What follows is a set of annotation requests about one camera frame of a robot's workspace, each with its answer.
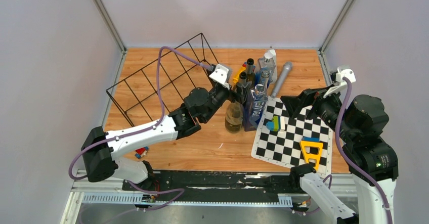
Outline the dark green wine bottle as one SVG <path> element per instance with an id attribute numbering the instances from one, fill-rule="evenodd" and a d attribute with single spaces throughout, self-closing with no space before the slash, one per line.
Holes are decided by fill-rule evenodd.
<path id="1" fill-rule="evenodd" d="M 246 67 L 245 67 L 247 89 L 251 89 L 255 85 L 255 73 L 253 70 L 254 70 L 254 59 L 248 58 L 246 61 Z"/>

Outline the olive green wine bottle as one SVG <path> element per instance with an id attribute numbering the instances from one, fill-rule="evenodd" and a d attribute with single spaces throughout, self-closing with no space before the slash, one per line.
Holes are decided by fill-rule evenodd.
<path id="1" fill-rule="evenodd" d="M 246 88 L 247 86 L 248 86 L 247 73 L 245 71 L 243 71 L 239 74 L 238 81 L 234 85 L 234 88 L 237 88 L 237 87 Z"/>

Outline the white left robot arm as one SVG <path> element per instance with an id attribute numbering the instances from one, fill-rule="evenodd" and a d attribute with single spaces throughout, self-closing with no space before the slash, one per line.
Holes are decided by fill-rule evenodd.
<path id="1" fill-rule="evenodd" d="M 101 182 L 117 177 L 149 190 L 155 184 L 155 176 L 147 162 L 125 158 L 125 154 L 156 143 L 188 137 L 201 130 L 226 100 L 243 103 L 251 83 L 237 83 L 227 89 L 215 83 L 210 91 L 192 89 L 179 108 L 160 119 L 135 127 L 105 132 L 101 126 L 91 129 L 82 145 L 86 178 L 89 182 Z"/>

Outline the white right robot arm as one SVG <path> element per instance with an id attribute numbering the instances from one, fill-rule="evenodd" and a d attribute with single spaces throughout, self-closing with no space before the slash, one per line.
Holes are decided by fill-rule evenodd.
<path id="1" fill-rule="evenodd" d="M 290 188 L 305 191 L 333 223 L 392 223 L 393 196 L 398 177 L 395 151 L 381 133 L 389 121 L 380 98 L 358 95 L 350 104 L 349 95 L 328 88 L 304 90 L 299 96 L 282 96 L 289 118 L 311 107 L 306 119 L 320 118 L 335 133 L 339 153 L 349 166 L 358 195 L 359 211 L 345 206 L 317 177 L 309 164 L 293 167 Z"/>

